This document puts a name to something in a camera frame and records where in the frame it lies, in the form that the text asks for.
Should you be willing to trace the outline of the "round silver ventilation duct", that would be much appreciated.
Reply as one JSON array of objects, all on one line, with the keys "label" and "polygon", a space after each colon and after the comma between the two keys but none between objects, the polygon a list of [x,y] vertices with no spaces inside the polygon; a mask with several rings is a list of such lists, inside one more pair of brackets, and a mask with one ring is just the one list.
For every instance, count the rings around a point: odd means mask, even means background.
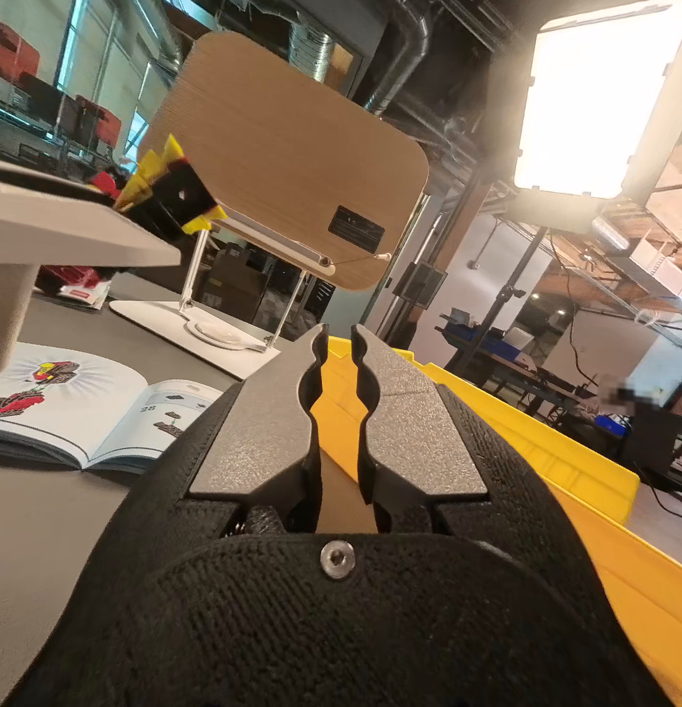
[{"label": "round silver ventilation duct", "polygon": [[320,84],[325,83],[334,39],[314,23],[290,24],[287,62]]}]

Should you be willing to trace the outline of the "black ceiling pipes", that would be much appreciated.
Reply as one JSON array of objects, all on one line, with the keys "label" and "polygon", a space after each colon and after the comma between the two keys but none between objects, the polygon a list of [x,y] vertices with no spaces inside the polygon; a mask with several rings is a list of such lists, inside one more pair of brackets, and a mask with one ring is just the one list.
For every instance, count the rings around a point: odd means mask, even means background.
[{"label": "black ceiling pipes", "polygon": [[376,1],[387,17],[375,53],[352,99],[381,116],[429,52],[430,1]]}]

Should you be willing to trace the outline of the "closed instruction booklet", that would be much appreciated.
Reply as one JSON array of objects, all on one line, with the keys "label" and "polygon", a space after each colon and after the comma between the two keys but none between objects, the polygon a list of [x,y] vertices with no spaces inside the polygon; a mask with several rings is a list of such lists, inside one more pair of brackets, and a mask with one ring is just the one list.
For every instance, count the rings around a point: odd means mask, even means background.
[{"label": "closed instruction booklet", "polygon": [[36,275],[34,292],[38,296],[80,310],[102,308],[116,268],[45,265]]}]

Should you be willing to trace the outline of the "red yellow black brick assembly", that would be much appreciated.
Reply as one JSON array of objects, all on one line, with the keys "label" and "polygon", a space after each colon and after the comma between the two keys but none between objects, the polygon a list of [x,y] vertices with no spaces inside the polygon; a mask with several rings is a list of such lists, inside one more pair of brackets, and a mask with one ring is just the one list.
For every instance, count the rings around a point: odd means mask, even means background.
[{"label": "red yellow black brick assembly", "polygon": [[169,243],[228,218],[173,134],[161,152],[147,151],[128,179],[102,170],[86,185],[116,213]]}]

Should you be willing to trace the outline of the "shelving with red crates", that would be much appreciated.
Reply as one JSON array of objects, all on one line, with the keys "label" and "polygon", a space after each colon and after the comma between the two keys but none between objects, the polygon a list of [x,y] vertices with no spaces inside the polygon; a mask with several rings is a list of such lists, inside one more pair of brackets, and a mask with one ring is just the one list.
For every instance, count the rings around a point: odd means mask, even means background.
[{"label": "shelving with red crates", "polygon": [[80,174],[113,162],[122,120],[102,104],[112,1],[0,1],[0,159]]}]

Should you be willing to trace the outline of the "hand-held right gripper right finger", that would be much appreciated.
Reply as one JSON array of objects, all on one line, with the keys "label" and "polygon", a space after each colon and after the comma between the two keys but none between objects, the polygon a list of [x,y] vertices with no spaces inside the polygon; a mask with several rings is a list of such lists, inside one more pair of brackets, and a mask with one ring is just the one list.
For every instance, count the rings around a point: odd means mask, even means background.
[{"label": "hand-held right gripper right finger", "polygon": [[436,507],[481,503],[489,490],[439,387],[363,325],[352,327],[356,396],[366,408],[357,479],[381,534],[431,532]]}]

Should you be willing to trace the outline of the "studio light panel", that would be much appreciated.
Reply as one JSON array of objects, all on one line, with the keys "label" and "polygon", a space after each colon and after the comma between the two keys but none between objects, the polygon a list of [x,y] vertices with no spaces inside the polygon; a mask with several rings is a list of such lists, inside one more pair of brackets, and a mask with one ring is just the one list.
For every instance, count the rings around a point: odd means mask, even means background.
[{"label": "studio light panel", "polygon": [[513,182],[614,199],[682,58],[682,1],[638,1],[537,34]]}]

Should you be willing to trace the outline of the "open instruction booklet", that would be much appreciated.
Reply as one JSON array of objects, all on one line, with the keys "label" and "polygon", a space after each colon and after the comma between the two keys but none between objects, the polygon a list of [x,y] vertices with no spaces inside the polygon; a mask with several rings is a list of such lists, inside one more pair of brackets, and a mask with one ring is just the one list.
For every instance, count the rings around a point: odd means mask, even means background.
[{"label": "open instruction booklet", "polygon": [[0,374],[0,456],[141,474],[221,395],[190,380],[148,384],[101,356],[19,342]]}]

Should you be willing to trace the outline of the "background work desk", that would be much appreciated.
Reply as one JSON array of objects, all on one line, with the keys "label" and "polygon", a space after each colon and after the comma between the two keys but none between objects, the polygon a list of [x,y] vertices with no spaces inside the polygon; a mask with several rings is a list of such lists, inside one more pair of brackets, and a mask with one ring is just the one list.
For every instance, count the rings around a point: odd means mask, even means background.
[{"label": "background work desk", "polygon": [[517,327],[502,331],[490,329],[465,365],[463,356],[472,348],[478,335],[478,324],[469,322],[461,310],[440,314],[442,325],[435,330],[455,350],[445,366],[452,375],[461,377],[483,390],[492,383],[491,394],[503,400],[503,392],[520,393],[515,404],[530,417],[557,420],[562,414],[582,412],[595,416],[599,410],[598,394],[589,384],[571,384],[543,367],[537,366],[518,345],[532,345],[532,337]]}]

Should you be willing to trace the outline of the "black box on pole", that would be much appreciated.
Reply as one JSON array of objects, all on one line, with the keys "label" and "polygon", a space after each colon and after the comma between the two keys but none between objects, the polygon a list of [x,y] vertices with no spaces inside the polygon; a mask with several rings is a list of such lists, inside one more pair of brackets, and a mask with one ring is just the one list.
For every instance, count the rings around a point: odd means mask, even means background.
[{"label": "black box on pole", "polygon": [[412,306],[427,310],[442,287],[447,272],[426,260],[408,265],[392,294]]}]

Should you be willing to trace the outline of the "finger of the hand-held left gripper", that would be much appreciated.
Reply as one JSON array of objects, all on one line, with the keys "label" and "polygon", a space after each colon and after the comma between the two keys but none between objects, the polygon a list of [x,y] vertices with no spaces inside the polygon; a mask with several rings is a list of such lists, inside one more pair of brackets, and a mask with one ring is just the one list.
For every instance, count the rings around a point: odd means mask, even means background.
[{"label": "finger of the hand-held left gripper", "polygon": [[53,197],[75,199],[112,207],[115,200],[88,184],[71,182],[44,172],[0,161],[0,184]]},{"label": "finger of the hand-held left gripper", "polygon": [[179,261],[173,246],[105,205],[0,182],[0,372],[41,266],[168,267]]}]

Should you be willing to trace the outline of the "black light stand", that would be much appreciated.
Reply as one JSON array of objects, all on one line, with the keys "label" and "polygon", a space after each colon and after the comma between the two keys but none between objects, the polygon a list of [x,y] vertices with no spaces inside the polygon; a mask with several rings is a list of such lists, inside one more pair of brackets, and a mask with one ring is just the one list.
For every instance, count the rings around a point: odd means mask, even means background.
[{"label": "black light stand", "polygon": [[540,249],[544,237],[549,232],[548,227],[539,226],[534,233],[530,233],[522,225],[503,217],[499,218],[497,215],[495,215],[495,220],[496,225],[507,225],[513,231],[522,235],[524,240],[528,241],[528,246],[504,285],[498,290],[494,302],[488,309],[484,319],[478,327],[474,328],[475,334],[473,338],[470,341],[464,342],[464,348],[461,351],[457,350],[445,367],[449,373],[458,377],[464,377],[472,359],[481,351],[484,340],[487,338],[504,307],[512,298],[523,298],[526,295],[524,289],[517,287],[518,280],[529,265],[533,255]]}]

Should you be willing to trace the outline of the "yellow plastic bin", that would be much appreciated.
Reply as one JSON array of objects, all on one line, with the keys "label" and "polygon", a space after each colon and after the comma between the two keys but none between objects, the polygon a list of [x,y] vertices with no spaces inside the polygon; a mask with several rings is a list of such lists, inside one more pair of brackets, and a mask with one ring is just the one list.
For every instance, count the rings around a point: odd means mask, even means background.
[{"label": "yellow plastic bin", "polygon": [[[421,365],[447,385],[540,474],[583,541],[622,628],[655,678],[682,706],[682,564],[625,527],[639,483],[625,468],[564,437],[442,368]],[[324,499],[320,532],[376,531],[357,487],[360,424],[351,342],[329,338],[324,391],[312,408],[319,425]]]}]

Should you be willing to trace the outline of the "wooden board stand white base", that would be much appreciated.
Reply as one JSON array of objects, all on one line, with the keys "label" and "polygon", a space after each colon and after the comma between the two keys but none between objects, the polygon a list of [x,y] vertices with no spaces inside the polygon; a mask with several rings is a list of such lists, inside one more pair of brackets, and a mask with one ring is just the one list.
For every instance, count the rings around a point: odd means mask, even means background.
[{"label": "wooden board stand white base", "polygon": [[223,227],[348,291],[386,274],[429,165],[410,137],[236,32],[195,41],[139,149],[177,139]]}]

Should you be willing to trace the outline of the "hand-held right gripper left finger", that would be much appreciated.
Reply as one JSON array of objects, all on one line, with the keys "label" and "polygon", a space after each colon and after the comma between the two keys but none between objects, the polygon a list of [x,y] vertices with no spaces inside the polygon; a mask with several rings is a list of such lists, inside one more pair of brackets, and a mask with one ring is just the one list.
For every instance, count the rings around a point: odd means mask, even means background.
[{"label": "hand-held right gripper left finger", "polygon": [[246,510],[274,508],[292,532],[317,530],[322,504],[318,423],[328,326],[317,324],[249,376],[187,494]]}]

